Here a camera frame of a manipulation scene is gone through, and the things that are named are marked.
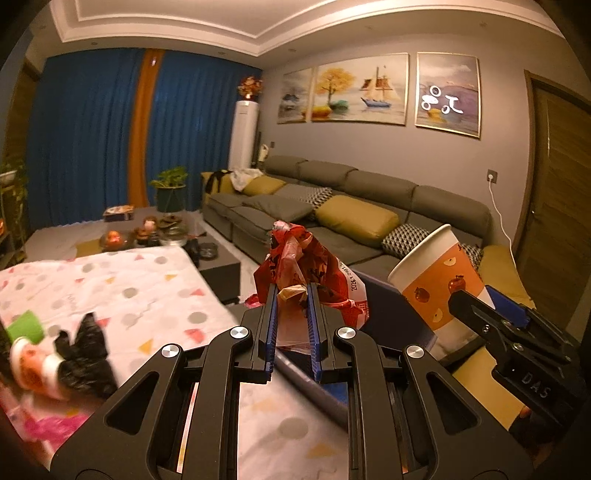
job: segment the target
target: blue gripper pad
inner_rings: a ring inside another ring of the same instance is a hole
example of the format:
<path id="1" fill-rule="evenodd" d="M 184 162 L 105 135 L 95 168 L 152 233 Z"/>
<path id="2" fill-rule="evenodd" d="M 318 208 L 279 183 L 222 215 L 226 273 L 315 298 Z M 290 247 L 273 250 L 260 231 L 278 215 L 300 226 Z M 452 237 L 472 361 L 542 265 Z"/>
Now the blue gripper pad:
<path id="1" fill-rule="evenodd" d="M 308 336 L 310 338 L 310 361 L 312 364 L 312 373 L 314 374 L 314 380 L 319 382 L 320 374 L 322 372 L 322 366 L 320 365 L 320 336 L 318 333 L 316 310 L 314 308 L 314 300 L 312 298 L 311 288 L 311 285 L 307 286 L 308 306 L 306 310 L 306 319 L 308 320 Z"/>
<path id="2" fill-rule="evenodd" d="M 271 303 L 271 315 L 269 317 L 269 328 L 267 330 L 267 341 L 265 342 L 265 372 L 271 380 L 271 374 L 275 367 L 275 347 L 277 345 L 277 286 L 273 285 L 273 301 Z"/>

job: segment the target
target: door frame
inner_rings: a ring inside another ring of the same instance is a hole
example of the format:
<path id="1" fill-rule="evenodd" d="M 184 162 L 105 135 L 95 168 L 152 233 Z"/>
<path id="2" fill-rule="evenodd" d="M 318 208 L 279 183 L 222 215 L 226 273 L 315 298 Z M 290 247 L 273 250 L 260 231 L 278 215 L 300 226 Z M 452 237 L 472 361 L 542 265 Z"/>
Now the door frame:
<path id="1" fill-rule="evenodd" d="M 527 102 L 530 113 L 530 156 L 527 167 L 527 179 L 525 181 L 525 192 L 523 194 L 523 202 L 521 204 L 521 213 L 519 215 L 519 222 L 517 223 L 517 230 L 513 240 L 513 252 L 519 258 L 519 249 L 521 248 L 521 242 L 524 239 L 525 226 L 527 224 L 527 217 L 531 210 L 531 191 L 534 184 L 534 173 L 537 168 L 535 160 L 536 143 L 536 124 L 535 124 L 535 99 L 534 99 L 534 88 L 545 90 L 548 93 L 552 93 L 562 99 L 578 106 L 581 110 L 584 110 L 591 115 L 591 101 L 587 100 L 577 92 L 556 83 L 545 77 L 531 73 L 529 70 L 524 70 L 525 73 L 525 85 L 527 87 Z"/>

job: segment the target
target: wooden door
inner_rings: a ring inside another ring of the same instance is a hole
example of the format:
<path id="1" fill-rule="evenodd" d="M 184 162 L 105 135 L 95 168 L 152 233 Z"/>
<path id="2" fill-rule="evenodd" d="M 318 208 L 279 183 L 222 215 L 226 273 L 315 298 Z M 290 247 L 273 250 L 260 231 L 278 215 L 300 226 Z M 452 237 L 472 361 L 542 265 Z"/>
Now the wooden door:
<path id="1" fill-rule="evenodd" d="M 564 328 L 591 275 L 591 105 L 540 82 L 530 99 L 535 159 L 518 269 L 538 311 Z"/>

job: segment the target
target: curtain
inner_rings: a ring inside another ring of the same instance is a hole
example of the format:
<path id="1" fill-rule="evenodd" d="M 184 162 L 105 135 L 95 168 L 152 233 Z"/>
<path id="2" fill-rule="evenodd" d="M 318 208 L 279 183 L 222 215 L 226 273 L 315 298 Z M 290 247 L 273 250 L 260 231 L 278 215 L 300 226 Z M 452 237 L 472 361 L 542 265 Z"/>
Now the curtain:
<path id="1" fill-rule="evenodd" d="M 33 229 L 97 220 L 128 201 L 131 113 L 144 51 L 111 48 L 47 60 L 27 139 Z"/>
<path id="2" fill-rule="evenodd" d="M 202 171 L 228 166 L 236 87 L 260 69 L 193 53 L 167 51 L 152 104 L 146 151 L 146 179 L 184 166 L 189 172 L 186 208 L 201 201 Z M 155 190 L 148 188 L 153 204 Z"/>

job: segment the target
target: green cup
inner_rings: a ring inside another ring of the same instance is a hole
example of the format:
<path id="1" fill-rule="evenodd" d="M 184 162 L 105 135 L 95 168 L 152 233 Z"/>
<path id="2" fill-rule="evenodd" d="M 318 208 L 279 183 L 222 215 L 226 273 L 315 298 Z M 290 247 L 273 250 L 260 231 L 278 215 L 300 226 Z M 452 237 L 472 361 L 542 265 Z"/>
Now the green cup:
<path id="1" fill-rule="evenodd" d="M 19 337 L 26 337 L 34 345 L 38 344 L 45 337 L 43 327 L 31 310 L 27 310 L 19 318 L 6 327 L 6 332 L 14 343 Z"/>

